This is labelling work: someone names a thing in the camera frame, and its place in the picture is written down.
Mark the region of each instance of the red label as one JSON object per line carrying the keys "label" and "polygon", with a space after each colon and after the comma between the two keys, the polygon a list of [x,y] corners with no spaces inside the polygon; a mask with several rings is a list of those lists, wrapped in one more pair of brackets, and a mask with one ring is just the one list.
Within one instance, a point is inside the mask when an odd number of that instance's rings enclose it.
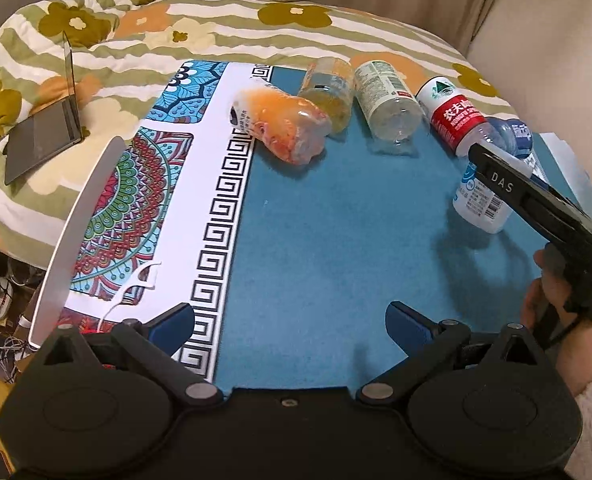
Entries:
{"label": "red label", "polygon": [[484,115],[462,94],[445,101],[431,116],[431,126],[454,152],[469,130],[484,122]]}

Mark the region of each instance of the white curved board edge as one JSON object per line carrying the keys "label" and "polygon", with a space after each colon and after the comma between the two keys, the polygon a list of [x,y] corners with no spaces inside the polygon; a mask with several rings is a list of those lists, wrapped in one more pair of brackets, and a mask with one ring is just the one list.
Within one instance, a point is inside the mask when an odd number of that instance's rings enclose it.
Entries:
{"label": "white curved board edge", "polygon": [[35,348],[39,348],[56,327],[60,312],[70,293],[74,264],[76,264],[89,219],[125,147],[124,140],[119,136],[107,143],[71,208],[65,227],[54,248],[36,302],[28,338],[29,344]]}

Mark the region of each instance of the human hand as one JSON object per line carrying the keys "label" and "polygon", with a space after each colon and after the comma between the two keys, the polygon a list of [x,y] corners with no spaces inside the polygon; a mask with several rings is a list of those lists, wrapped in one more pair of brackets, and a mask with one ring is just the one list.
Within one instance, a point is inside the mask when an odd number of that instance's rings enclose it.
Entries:
{"label": "human hand", "polygon": [[[571,286],[563,278],[544,267],[544,251],[536,251],[534,261],[542,269],[542,277],[534,280],[525,295],[520,311],[520,322],[532,329],[536,323],[536,310],[548,301],[557,310],[563,326],[571,324],[576,314],[567,312],[564,304]],[[592,381],[592,321],[582,320],[560,343],[556,369],[572,394],[577,396]]]}

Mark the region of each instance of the screw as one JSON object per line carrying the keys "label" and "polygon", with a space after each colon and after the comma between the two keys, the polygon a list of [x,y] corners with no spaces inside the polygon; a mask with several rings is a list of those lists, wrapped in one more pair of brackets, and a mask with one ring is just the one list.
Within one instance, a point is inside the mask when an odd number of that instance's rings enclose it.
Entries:
{"label": "screw", "polygon": [[368,399],[383,400],[394,394],[394,389],[385,383],[369,383],[362,386],[362,395]]}
{"label": "screw", "polygon": [[187,386],[185,393],[192,399],[211,399],[218,394],[218,388],[209,383],[194,383]]}

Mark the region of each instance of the bottle with yellow liquid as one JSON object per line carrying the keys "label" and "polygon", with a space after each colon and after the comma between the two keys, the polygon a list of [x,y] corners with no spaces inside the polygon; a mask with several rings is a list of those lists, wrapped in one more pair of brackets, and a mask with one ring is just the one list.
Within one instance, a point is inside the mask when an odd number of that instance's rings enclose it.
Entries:
{"label": "bottle with yellow liquid", "polygon": [[354,73],[351,65],[336,57],[314,61],[302,81],[299,97],[313,102],[332,121],[332,133],[347,127],[351,118]]}

